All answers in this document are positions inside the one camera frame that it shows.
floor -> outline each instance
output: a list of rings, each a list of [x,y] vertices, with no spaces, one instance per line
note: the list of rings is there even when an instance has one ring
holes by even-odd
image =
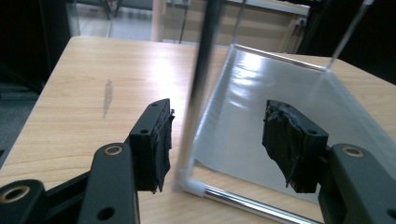
[[[70,23],[75,35],[150,40],[151,11],[121,7],[118,16],[108,20],[102,7],[77,4],[73,9],[78,15]],[[38,93],[0,77],[0,169],[38,97]]]
[[[117,17],[108,20],[102,7],[78,4],[81,35],[150,40],[152,11],[121,7]]]

metal frame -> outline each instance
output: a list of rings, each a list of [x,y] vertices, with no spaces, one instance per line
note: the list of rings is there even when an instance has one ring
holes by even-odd
[[[268,217],[273,220],[284,222],[284,223],[317,223],[315,220],[301,217],[293,213],[278,209],[271,205],[265,203],[259,203],[254,200],[242,197],[240,195],[234,194],[232,192],[217,189],[212,186],[207,185],[199,180],[191,178],[191,170],[193,167],[194,157],[192,156],[192,144],[193,139],[196,134],[198,123],[199,123],[199,111],[202,109],[202,101],[205,90],[205,83],[207,77],[207,70],[210,63],[210,55],[213,46],[214,35],[216,27],[219,23],[219,17],[221,15],[221,9],[224,4],[224,0],[219,1],[207,1],[205,10],[205,20],[201,35],[201,44],[198,52],[197,63],[194,72],[194,78],[191,86],[190,100],[188,102],[187,117],[184,123],[184,134],[181,142],[181,150],[177,162],[177,173],[175,179],[174,189],[184,190],[189,193],[195,194],[197,196],[206,197],[208,199],[225,203],[256,215],[263,217]],[[241,6],[241,10],[234,27],[233,31],[233,43],[236,45],[236,35],[237,29],[240,21],[243,18],[244,9],[247,0],[244,0]],[[340,52],[344,48],[346,42],[353,33],[355,27],[359,23],[362,15],[366,11],[367,7],[370,6],[374,0],[365,0],[361,5],[361,10],[357,14],[354,21],[350,24],[346,31],[345,36],[337,47],[334,55],[332,56],[329,64],[326,67],[317,66],[309,63],[304,63],[289,59],[286,57],[278,56],[272,53],[266,53],[268,57],[278,59],[280,61],[294,63],[299,66],[305,66],[308,68],[316,69],[319,71],[329,71],[332,69],[332,65],[335,59],[339,56]]]

wood grain table surface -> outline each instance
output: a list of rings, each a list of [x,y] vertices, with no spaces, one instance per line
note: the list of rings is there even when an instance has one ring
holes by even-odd
[[[197,47],[99,37],[73,37],[0,170],[0,186],[38,179],[46,189],[88,171],[101,146],[123,142],[148,104],[171,99],[176,111],[172,167],[180,151],[182,123]],[[206,96],[223,66],[226,48],[215,48]],[[287,55],[325,65],[328,58]],[[347,63],[334,73],[380,126],[396,139],[396,88]],[[111,102],[105,104],[106,88]],[[139,192],[142,223],[272,223],[272,220],[172,190],[174,169],[162,193]],[[229,175],[197,167],[207,184],[322,221],[318,205]]]

screw hole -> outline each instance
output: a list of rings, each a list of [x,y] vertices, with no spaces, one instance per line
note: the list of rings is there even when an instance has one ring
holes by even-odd
[[[122,147],[119,146],[108,147],[105,149],[105,155],[107,156],[115,156],[120,154],[121,152],[122,152]]]
[[[318,132],[315,131],[315,130],[308,129],[308,133],[310,133],[310,134],[317,134]]]
[[[360,151],[354,147],[344,147],[343,150],[347,155],[352,156],[352,157],[363,157],[364,156],[362,151]]]
[[[7,190],[0,196],[0,203],[13,203],[23,198],[30,188],[28,186],[17,186]]]
[[[109,220],[114,216],[114,212],[112,207],[104,208],[98,213],[97,218],[101,221]]]
[[[396,220],[396,209],[388,209],[388,215]]]

brass insert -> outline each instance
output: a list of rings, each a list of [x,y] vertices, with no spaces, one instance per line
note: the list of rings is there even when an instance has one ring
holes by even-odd
[[[12,189],[8,189],[0,195],[0,203],[13,203],[23,198],[29,193],[30,187],[28,186],[16,186]]]
[[[348,155],[352,157],[363,157],[364,154],[362,151],[360,151],[357,148],[354,147],[343,147],[343,151]]]
[[[115,156],[120,154],[121,152],[122,152],[122,147],[119,146],[108,147],[105,149],[105,154],[107,156]]]

